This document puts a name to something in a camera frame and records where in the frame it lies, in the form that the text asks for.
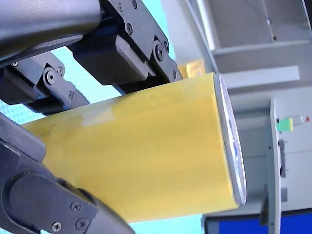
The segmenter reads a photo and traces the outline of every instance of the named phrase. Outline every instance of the white wall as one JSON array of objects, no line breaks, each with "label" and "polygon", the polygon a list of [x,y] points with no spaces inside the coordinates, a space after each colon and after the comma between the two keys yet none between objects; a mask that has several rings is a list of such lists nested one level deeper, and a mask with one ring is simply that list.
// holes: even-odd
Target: white wall
[{"label": "white wall", "polygon": [[203,59],[201,38],[183,0],[161,0],[177,64]]}]

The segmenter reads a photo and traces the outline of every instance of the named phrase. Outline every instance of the cylindrical object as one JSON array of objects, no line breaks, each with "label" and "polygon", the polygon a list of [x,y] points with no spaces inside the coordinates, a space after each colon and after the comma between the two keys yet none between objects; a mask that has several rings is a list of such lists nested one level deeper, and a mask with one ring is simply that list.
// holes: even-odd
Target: cylindrical object
[{"label": "cylindrical object", "polygon": [[214,74],[25,125],[43,163],[128,222],[229,210],[246,200],[233,111]]}]

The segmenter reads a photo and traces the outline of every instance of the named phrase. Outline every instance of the yellow cylinder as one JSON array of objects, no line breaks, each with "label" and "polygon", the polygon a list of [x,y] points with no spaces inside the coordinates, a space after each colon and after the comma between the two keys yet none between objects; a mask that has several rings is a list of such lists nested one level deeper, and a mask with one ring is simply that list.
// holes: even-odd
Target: yellow cylinder
[{"label": "yellow cylinder", "polygon": [[214,75],[154,87],[24,125],[43,163],[128,222],[238,207]]}]

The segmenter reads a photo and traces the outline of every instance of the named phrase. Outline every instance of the can lid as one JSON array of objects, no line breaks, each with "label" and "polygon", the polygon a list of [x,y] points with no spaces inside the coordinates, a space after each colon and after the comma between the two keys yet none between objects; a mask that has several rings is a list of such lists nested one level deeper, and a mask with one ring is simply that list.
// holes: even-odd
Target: can lid
[{"label": "can lid", "polygon": [[230,96],[221,75],[214,76],[214,90],[216,94],[234,198],[237,204],[245,204],[247,192],[243,156],[240,148],[238,131]]}]

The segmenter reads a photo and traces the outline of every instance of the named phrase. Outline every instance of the plastic bottle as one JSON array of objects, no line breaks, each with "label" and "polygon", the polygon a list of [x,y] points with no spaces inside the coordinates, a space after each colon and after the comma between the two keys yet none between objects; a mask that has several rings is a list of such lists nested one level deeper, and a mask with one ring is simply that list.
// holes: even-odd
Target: plastic bottle
[{"label": "plastic bottle", "polygon": [[301,125],[310,121],[310,117],[305,116],[290,116],[290,118],[292,118],[292,124],[294,126]]}]

